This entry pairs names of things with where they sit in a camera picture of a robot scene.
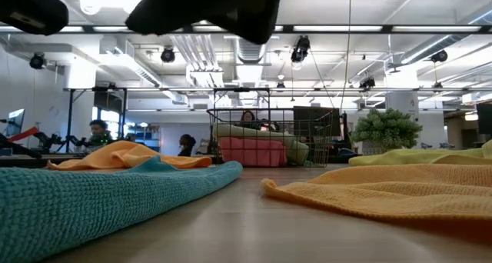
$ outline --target red object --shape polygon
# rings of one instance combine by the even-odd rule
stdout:
[[[285,147],[280,141],[221,138],[222,160],[238,161],[248,167],[279,167],[287,164]]]
[[[32,128],[30,128],[24,132],[21,132],[17,135],[10,137],[8,140],[9,141],[19,141],[19,140],[22,140],[22,139],[27,138],[29,136],[33,136],[34,134],[36,134],[38,132],[39,132],[38,128],[32,127]]]

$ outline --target teal towel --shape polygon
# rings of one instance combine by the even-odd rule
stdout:
[[[177,170],[158,156],[115,173],[0,168],[0,262],[39,261],[201,198],[242,172]]]

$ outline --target man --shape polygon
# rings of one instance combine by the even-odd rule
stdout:
[[[92,136],[89,139],[91,145],[99,146],[110,143],[113,138],[108,130],[108,124],[102,120],[94,120],[89,123],[91,126]]]

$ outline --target yellow towel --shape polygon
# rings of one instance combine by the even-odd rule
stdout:
[[[329,171],[267,196],[382,221],[492,221],[492,165],[419,164]]]
[[[48,162],[48,168],[60,171],[132,168],[159,155],[156,151],[130,141],[117,141],[87,155],[83,159],[64,161],[59,165]],[[161,155],[161,160],[176,168],[202,168],[211,164],[210,158],[191,158]]]
[[[399,165],[399,164],[462,164],[487,165],[492,164],[492,141],[482,145],[482,148],[472,148],[463,151],[446,149],[398,149],[382,155],[368,155],[351,158],[351,166],[365,165]]]

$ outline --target green plant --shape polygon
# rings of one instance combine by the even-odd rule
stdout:
[[[365,118],[359,118],[352,133],[353,141],[370,141],[389,150],[412,148],[417,144],[422,126],[411,120],[410,114],[403,114],[389,108],[379,112],[372,108]]]

